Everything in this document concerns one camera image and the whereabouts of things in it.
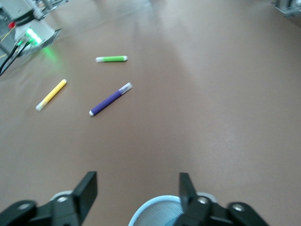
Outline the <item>aluminium corner bracket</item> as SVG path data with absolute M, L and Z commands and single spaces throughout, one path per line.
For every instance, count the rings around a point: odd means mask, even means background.
M 271 0 L 271 2 L 285 17 L 301 16 L 301 0 Z

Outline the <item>purple marker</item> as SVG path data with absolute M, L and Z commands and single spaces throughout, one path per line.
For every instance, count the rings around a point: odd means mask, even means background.
M 97 115 L 102 110 L 104 110 L 106 107 L 108 107 L 110 104 L 112 104 L 114 101 L 116 101 L 118 98 L 120 98 L 122 95 L 124 95 L 126 92 L 128 92 L 132 87 L 133 87 L 133 85 L 130 82 L 128 82 L 123 87 L 121 87 L 116 92 L 114 92 L 112 95 L 110 95 L 105 100 L 103 100 L 101 103 L 99 103 L 97 106 L 92 108 L 89 111 L 89 115 L 91 117 Z

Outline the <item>brown table cover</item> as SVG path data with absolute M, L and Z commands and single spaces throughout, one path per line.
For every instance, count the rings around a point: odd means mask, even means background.
M 0 76 L 0 211 L 97 171 L 84 225 L 127 226 L 187 172 L 222 206 L 301 226 L 301 28 L 271 0 L 71 0 L 46 22 L 53 44 Z

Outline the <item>translucent blue plastic cup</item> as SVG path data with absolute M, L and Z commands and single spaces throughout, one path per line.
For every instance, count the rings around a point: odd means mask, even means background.
M 173 226 L 182 214 L 183 209 L 178 196 L 161 195 L 139 207 L 128 226 Z

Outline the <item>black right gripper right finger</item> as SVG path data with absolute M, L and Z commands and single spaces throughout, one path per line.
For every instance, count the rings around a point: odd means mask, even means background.
M 179 174 L 179 195 L 183 214 L 178 226 L 269 226 L 244 202 L 231 202 L 224 208 L 208 195 L 198 195 L 188 173 Z

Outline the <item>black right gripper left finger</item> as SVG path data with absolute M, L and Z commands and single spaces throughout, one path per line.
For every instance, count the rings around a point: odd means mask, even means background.
M 33 200 L 11 204 L 0 212 L 0 226 L 82 226 L 97 193 L 97 172 L 89 171 L 72 191 L 40 207 Z

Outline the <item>yellow marker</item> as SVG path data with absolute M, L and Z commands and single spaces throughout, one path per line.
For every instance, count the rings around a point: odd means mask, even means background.
M 43 100 L 35 107 L 37 111 L 41 111 L 67 84 L 67 80 L 61 80 L 44 98 Z

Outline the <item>green marker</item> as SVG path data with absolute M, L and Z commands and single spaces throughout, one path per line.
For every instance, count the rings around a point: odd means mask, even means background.
M 126 62 L 127 60 L 128 56 L 100 56 L 95 58 L 97 63 Z

